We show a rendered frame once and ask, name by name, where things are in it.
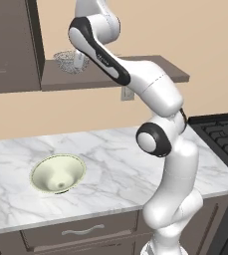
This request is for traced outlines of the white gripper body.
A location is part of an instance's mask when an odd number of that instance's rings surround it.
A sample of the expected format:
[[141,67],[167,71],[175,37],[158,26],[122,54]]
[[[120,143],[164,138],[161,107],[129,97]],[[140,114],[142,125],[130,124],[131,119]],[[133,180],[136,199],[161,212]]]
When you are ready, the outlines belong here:
[[89,58],[79,50],[75,51],[74,55],[74,67],[77,69],[85,69],[89,64]]

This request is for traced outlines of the pale green bowl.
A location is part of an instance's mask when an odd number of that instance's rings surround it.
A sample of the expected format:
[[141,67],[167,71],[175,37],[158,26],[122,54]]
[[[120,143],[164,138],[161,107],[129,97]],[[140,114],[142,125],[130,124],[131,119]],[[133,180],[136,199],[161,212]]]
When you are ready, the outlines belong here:
[[54,154],[33,167],[30,183],[44,193],[65,193],[82,181],[86,171],[84,161],[76,155]]

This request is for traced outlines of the brown base cabinet door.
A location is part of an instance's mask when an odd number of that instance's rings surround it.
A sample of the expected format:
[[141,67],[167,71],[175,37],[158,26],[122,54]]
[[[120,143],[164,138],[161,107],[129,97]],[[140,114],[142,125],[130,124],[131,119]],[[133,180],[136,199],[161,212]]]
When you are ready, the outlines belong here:
[[216,203],[218,203],[219,208],[205,240],[203,249],[201,250],[201,255],[207,255],[215,233],[228,207],[228,195],[204,199],[202,208],[192,217],[184,228],[180,237],[180,244],[188,255],[197,254],[210,214]]

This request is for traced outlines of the black hob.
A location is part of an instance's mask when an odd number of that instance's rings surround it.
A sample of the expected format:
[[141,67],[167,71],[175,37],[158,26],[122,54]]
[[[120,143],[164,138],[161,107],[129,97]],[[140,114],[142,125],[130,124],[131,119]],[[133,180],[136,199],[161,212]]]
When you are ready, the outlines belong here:
[[228,166],[228,113],[190,117],[188,124]]

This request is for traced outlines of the brown drawer front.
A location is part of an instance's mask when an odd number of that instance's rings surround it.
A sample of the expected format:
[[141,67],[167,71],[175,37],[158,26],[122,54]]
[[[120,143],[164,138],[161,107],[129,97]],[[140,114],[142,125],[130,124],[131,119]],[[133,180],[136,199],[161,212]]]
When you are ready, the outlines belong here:
[[21,235],[28,250],[43,251],[90,238],[129,234],[136,227],[136,218],[135,211],[118,213],[22,230]]

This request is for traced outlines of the brown wall shelf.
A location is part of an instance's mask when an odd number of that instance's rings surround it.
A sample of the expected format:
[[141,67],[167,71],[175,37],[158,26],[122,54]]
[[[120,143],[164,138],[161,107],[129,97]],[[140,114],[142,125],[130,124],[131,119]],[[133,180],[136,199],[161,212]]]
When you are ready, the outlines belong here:
[[[124,57],[124,59],[129,61],[152,61],[160,66],[174,83],[187,83],[190,79],[188,74],[161,56],[130,56]],[[47,60],[45,62],[41,81],[41,89],[44,92],[113,87],[117,87],[117,84],[94,63],[89,63],[83,72],[72,75],[62,71],[54,60]]]

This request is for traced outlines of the white wall outlet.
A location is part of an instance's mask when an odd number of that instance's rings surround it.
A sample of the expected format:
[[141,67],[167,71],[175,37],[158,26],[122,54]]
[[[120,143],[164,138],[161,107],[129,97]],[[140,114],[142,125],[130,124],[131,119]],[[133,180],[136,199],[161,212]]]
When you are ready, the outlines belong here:
[[122,101],[133,101],[134,100],[134,92],[128,87],[122,87],[120,99]]

